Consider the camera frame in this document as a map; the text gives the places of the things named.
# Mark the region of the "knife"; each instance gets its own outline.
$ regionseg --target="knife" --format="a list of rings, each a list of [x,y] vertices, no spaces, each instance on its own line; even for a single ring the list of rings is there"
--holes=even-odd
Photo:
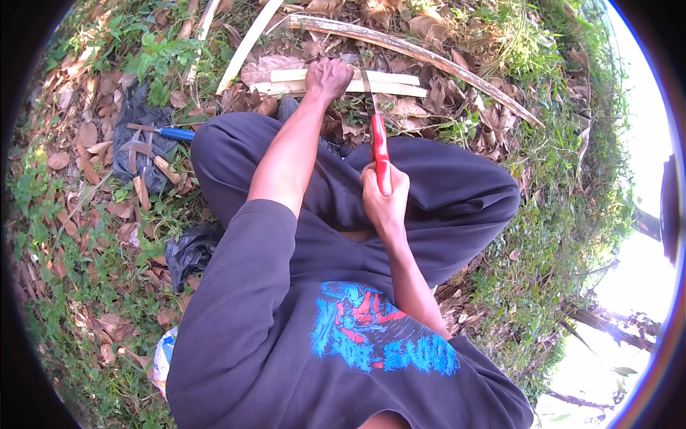
[[[372,122],[372,141],[370,142],[370,148],[372,152],[372,161],[377,162],[377,183],[379,184],[381,195],[389,196],[393,193],[393,187],[390,181],[390,159],[388,158],[386,125],[383,123],[383,116],[377,112],[377,105],[374,103],[372,87],[369,84],[369,77],[367,76],[367,69],[361,60],[359,72],[362,75],[367,115],[371,118]]]

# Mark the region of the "tree trunk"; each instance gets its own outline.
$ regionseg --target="tree trunk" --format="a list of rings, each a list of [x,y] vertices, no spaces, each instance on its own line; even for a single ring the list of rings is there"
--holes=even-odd
[[[574,405],[579,405],[579,406],[590,406],[592,408],[597,408],[599,410],[602,410],[603,412],[605,412],[605,408],[610,408],[611,410],[615,409],[614,405],[596,404],[595,402],[584,401],[583,399],[577,398],[576,396],[563,395],[562,393],[553,392],[550,389],[548,389],[545,392],[545,394],[550,395],[556,399],[559,399],[560,401],[567,402],[569,404],[574,404]]]
[[[631,226],[638,232],[646,234],[653,240],[662,241],[660,233],[660,219],[650,215],[634,205],[634,222]]]
[[[626,321],[628,318],[615,314],[605,310],[603,307],[598,307],[594,311],[587,310],[585,308],[579,308],[575,312],[569,315],[569,318],[574,319],[577,322],[581,322],[584,325],[588,325],[593,329],[598,329],[599,331],[606,332],[609,334],[617,344],[620,341],[638,347],[641,350],[647,350],[652,352],[655,344],[646,338],[641,338],[639,336],[629,334],[628,332],[622,331],[619,326],[610,322],[612,318],[617,319],[617,321]]]

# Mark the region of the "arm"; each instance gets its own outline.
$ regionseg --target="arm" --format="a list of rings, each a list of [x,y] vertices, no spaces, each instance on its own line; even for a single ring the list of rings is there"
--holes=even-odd
[[[295,113],[281,127],[252,176],[248,201],[272,200],[285,205],[296,218],[314,168],[324,112],[341,96],[353,69],[340,60],[310,64],[305,76],[307,93]]]
[[[393,193],[383,196],[379,191],[375,168],[376,163],[371,163],[362,170],[362,200],[364,210],[388,254],[395,305],[408,316],[449,340],[452,335],[445,329],[438,304],[407,243],[405,208],[410,178],[392,164],[390,175]]]

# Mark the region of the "blue handle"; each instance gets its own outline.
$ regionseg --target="blue handle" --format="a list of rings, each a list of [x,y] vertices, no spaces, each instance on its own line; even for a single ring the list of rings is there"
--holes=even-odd
[[[192,141],[196,133],[195,131],[182,130],[180,128],[160,128],[160,135],[175,140]]]

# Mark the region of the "black plastic bag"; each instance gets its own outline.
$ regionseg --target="black plastic bag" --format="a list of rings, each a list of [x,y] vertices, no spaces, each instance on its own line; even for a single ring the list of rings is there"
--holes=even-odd
[[[134,174],[129,170],[129,152],[121,152],[119,148],[125,143],[131,141],[136,130],[126,128],[126,124],[141,124],[149,125],[155,128],[162,128],[166,126],[173,126],[172,110],[161,109],[158,107],[149,107],[146,104],[145,90],[147,88],[147,81],[138,84],[138,81],[124,91],[124,100],[121,103],[121,111],[117,118],[115,125],[114,136],[114,157],[112,167],[115,172],[115,177],[122,182],[130,182]],[[141,133],[139,141],[145,141],[145,132]],[[162,137],[156,132],[152,136],[152,151],[155,155],[160,155],[167,159],[167,153],[173,150],[177,145],[176,140]],[[138,174],[145,169],[145,185],[150,193],[157,194],[162,186],[164,174],[152,163],[152,159],[144,154],[136,154],[136,167]],[[172,184],[167,181],[167,191],[172,189]]]
[[[196,227],[183,231],[178,241],[167,241],[165,259],[176,292],[183,292],[186,277],[205,271],[223,235],[221,229]]]

